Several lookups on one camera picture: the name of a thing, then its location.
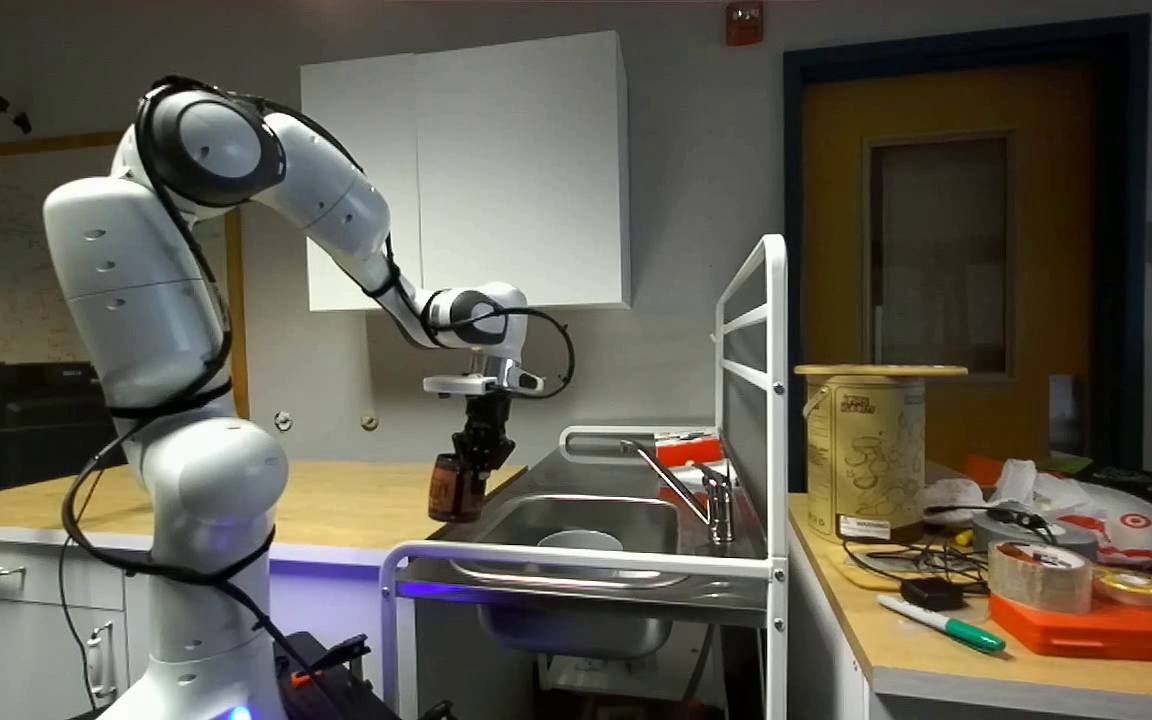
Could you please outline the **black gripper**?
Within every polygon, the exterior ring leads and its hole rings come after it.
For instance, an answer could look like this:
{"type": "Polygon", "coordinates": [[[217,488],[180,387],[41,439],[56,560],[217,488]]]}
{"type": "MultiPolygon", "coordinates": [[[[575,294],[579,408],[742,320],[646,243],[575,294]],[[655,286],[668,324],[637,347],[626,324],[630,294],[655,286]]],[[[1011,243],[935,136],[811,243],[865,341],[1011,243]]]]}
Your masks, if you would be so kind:
{"type": "Polygon", "coordinates": [[[466,406],[466,427],[452,437],[456,457],[448,459],[452,473],[452,495],[448,512],[452,518],[482,518],[487,475],[514,457],[516,439],[507,437],[507,412],[514,402],[494,392],[494,397],[474,397],[466,406]]]}

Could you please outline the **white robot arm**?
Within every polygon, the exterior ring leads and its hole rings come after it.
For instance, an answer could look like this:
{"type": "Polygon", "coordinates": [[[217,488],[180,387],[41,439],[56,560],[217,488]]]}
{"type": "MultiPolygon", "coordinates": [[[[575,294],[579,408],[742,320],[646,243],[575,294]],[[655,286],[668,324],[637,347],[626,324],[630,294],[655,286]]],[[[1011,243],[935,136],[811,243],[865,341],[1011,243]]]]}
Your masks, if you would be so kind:
{"type": "Polygon", "coordinates": [[[205,79],[155,79],[114,169],[44,196],[64,304],[154,506],[154,553],[132,563],[149,582],[149,664],[99,720],[288,720],[292,648],[270,620],[288,457],[233,412],[233,330],[192,239],[195,223],[244,203],[324,247],[410,344],[486,359],[435,385],[470,406],[452,439],[461,495],[507,459],[507,406],[544,392],[525,370],[525,294],[410,286],[390,202],[328,129],[205,79]]]}

